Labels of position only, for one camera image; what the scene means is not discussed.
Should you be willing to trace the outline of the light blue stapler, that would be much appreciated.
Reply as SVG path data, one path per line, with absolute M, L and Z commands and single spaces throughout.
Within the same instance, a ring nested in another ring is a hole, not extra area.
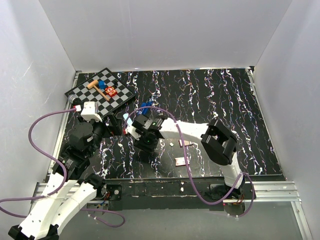
M 123 119 L 124 119 L 124 121 L 126 122 L 126 125 L 127 125 L 127 126 L 131 126 L 131 125 L 132 125 L 133 121 L 132 121 L 132 119 L 129 117 L 129 114 L 128 114 L 128 113 L 123 114 Z

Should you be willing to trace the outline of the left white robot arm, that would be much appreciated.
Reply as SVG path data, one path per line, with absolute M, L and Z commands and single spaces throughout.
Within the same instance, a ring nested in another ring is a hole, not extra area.
M 8 231 L 14 240 L 57 240 L 68 222 L 91 200 L 106 196 L 102 177 L 92 173 L 81 175 L 90 165 L 90 158 L 105 138 L 122 134 L 122 121 L 107 114 L 102 121 L 79 123 L 69 133 L 46 187 L 28 216 Z

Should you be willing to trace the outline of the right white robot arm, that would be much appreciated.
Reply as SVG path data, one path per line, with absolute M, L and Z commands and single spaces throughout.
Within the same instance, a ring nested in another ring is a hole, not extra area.
M 237 139 L 220 120 L 190 123 L 163 116 L 152 119 L 141 114 L 126 128 L 126 132 L 134 138 L 136 148 L 150 154 L 154 153 L 159 139 L 202 144 L 208 158 L 221 169 L 227 195 L 237 199 L 245 192 L 244 177 L 239 177 L 242 171 L 238 162 Z

